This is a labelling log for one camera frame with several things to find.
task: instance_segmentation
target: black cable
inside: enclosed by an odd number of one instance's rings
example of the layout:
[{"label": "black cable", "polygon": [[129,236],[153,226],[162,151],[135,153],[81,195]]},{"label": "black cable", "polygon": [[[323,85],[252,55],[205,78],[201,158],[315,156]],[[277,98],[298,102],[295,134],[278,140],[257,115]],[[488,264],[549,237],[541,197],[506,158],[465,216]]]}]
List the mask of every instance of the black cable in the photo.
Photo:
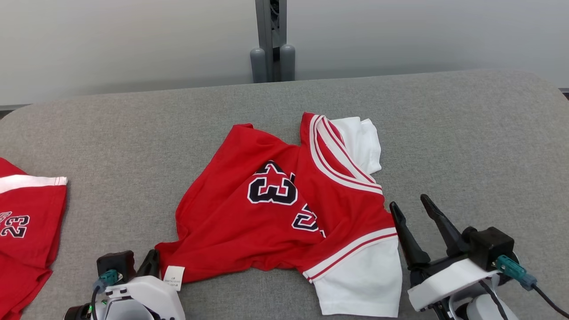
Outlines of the black cable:
[{"label": "black cable", "polygon": [[97,308],[95,307],[95,303],[97,302],[97,293],[99,292],[100,286],[96,286],[95,290],[93,291],[93,295],[91,296],[91,315],[93,316],[93,320],[97,319]]},{"label": "black cable", "polygon": [[492,291],[492,289],[490,289],[490,287],[486,284],[486,282],[484,282],[484,280],[480,280],[480,281],[478,281],[478,283],[482,286],[482,288],[484,288],[484,290],[486,290],[486,292],[488,292],[488,294],[492,298],[492,301],[494,301],[494,303],[498,307],[498,311],[500,312],[502,319],[508,320],[508,316],[506,315],[506,311],[504,311],[504,307],[502,307],[502,304],[500,303],[500,300],[498,300],[498,297],[496,297],[496,294],[494,293],[494,291]]},{"label": "black cable", "polygon": [[540,288],[537,287],[536,284],[531,285],[532,288],[547,302],[555,311],[559,312],[560,315],[564,316],[565,318],[569,319],[569,314],[563,311],[560,307],[556,306],[548,296],[546,296]]}]

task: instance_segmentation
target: white care label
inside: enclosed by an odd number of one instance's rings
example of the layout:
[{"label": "white care label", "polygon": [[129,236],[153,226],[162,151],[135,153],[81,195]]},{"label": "white care label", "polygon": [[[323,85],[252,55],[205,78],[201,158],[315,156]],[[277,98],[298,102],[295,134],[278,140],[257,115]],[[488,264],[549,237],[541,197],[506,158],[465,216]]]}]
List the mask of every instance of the white care label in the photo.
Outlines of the white care label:
[{"label": "white care label", "polygon": [[184,276],[183,266],[169,265],[166,268],[166,274],[164,275],[164,282],[173,286],[176,291],[180,291],[182,288],[182,277]]}]

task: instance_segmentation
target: gray table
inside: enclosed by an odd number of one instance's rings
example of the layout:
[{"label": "gray table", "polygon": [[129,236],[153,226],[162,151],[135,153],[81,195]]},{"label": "gray table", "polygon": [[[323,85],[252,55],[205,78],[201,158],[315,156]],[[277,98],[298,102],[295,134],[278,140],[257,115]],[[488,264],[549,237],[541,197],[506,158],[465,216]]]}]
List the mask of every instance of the gray table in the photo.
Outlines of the gray table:
[{"label": "gray table", "polygon": [[[372,119],[384,168],[374,177],[431,257],[444,244],[423,192],[459,229],[493,225],[514,237],[540,287],[569,309],[569,103],[529,73],[461,71],[87,96],[14,111],[0,121],[0,157],[70,180],[53,276],[23,319],[60,319],[87,302],[98,256],[132,249],[140,262],[175,240],[174,210],[231,125],[297,143],[303,111]],[[498,293],[520,319],[560,319],[518,284]],[[188,319],[359,318],[321,316],[314,288],[290,270],[184,285],[180,299]],[[400,318],[435,316],[413,311],[404,293]]]}]

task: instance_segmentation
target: red jersey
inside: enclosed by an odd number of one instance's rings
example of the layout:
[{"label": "red jersey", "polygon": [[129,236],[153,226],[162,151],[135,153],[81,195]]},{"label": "red jersey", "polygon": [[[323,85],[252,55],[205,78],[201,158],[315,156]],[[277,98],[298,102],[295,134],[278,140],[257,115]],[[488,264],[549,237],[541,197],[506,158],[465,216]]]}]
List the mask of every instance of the red jersey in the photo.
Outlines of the red jersey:
[{"label": "red jersey", "polygon": [[176,210],[179,240],[156,246],[162,274],[296,268],[323,314],[396,317],[401,265],[381,186],[324,116],[304,114],[300,141],[234,126]]},{"label": "red jersey", "polygon": [[0,319],[17,320],[51,275],[67,178],[27,175],[0,158]]}]

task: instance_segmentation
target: white partition panel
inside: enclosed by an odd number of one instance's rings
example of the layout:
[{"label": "white partition panel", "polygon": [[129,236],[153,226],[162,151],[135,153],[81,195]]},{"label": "white partition panel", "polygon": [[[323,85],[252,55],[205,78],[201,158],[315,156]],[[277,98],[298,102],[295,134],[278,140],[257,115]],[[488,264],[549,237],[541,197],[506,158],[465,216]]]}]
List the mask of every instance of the white partition panel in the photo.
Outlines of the white partition panel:
[{"label": "white partition panel", "polygon": [[254,0],[0,1],[0,105],[251,83]]},{"label": "white partition panel", "polygon": [[516,68],[569,87],[567,0],[287,0],[296,79]]}]

